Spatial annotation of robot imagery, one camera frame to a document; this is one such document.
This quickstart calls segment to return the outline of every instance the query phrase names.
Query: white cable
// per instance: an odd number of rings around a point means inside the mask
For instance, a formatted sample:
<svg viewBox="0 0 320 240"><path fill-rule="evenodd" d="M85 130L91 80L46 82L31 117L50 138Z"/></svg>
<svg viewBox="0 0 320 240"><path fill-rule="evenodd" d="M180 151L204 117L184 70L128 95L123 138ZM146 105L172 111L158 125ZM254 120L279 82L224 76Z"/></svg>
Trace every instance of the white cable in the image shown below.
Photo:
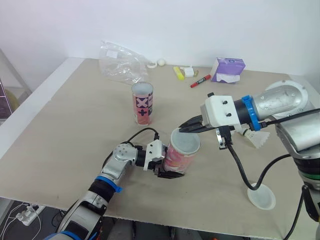
<svg viewBox="0 0 320 240"><path fill-rule="evenodd" d="M13 223L14 220L16 220L16 219L17 219L17 218L15 217L15 218L14 218L11 222L9 222L8 225L3 229L2 240L4 240L4 236L5 236L5 233L6 233L7 228L8 228L9 225L10 225L11 223Z"/></svg>
<svg viewBox="0 0 320 240"><path fill-rule="evenodd" d="M22 205L26 205L26 204L23 202L23 203L21 203L20 205L14 207L14 208L10 211L8 217L6 218L6 221L5 221L5 224L4 224L4 226L3 226L2 232L1 232L1 234L0 234L0 237L1 237L2 234L5 235L4 232L5 232L5 229L7 228L6 225L7 225L8 220L9 220L9 219L16 219L16 217L11 217L11 213L12 213L13 211L15 211L16 209L18 209L19 207L21 207Z"/></svg>
<svg viewBox="0 0 320 240"><path fill-rule="evenodd" d="M39 217L39 215L38 215L38 213L36 212L36 210L33 208L33 206L32 206L32 204L30 203L30 207L31 207L31 209L34 211L34 213L36 214L36 216L38 217L38 219L39 219L39 224L40 224L40 227L39 227L39 230L38 230L38 232L35 234L35 236L31 239L31 240L35 240L35 238L38 236L38 234L40 233L40 231L41 231L41 220L40 220L40 217Z"/></svg>

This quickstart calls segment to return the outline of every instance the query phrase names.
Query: yellow highlighter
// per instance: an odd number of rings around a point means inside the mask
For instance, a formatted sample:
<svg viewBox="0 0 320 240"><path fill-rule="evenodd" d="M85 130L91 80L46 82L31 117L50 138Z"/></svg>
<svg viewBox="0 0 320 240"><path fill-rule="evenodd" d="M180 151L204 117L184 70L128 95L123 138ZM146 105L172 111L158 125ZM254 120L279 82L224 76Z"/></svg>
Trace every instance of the yellow highlighter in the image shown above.
<svg viewBox="0 0 320 240"><path fill-rule="evenodd" d="M182 74L182 72L180 71L180 68L178 66L174 66L173 70L175 72L176 77L179 80L185 80L185 76Z"/></svg>

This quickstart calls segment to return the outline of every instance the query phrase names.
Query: red marker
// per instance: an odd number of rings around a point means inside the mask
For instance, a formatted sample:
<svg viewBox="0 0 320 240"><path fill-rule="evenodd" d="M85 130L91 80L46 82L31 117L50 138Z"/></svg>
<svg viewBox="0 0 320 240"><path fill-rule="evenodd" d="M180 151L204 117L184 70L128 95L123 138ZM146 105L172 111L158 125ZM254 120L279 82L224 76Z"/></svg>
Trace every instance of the red marker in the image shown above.
<svg viewBox="0 0 320 240"><path fill-rule="evenodd" d="M207 76L205 76L205 77L199 79L198 81L196 81L195 83L191 84L190 87L191 87L191 88L194 88L195 86L199 85L200 83L203 83L204 81L206 81L206 80L208 80L208 79L210 79L210 78L211 78L211 75L208 74Z"/></svg>

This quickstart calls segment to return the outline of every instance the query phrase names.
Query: can lid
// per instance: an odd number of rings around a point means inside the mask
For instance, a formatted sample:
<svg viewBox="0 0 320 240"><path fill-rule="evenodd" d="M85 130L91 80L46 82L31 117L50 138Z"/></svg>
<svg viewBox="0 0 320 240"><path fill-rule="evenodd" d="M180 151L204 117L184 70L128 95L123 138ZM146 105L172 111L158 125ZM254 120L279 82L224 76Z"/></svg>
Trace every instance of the can lid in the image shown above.
<svg viewBox="0 0 320 240"><path fill-rule="evenodd" d="M196 133L179 132L179 128L172 131L170 142L174 149L184 155L195 154L201 145L200 138Z"/></svg>

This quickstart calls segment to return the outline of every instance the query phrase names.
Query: clear plastic bag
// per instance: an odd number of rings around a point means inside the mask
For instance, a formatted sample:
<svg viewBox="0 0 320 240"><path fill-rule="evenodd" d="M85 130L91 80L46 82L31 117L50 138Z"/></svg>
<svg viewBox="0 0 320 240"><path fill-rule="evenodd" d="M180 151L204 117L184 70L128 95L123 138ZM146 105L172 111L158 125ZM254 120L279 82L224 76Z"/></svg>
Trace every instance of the clear plastic bag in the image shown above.
<svg viewBox="0 0 320 240"><path fill-rule="evenodd" d="M141 54L111 42L102 42L99 67L103 75L112 81L133 85L147 82L148 60Z"/></svg>

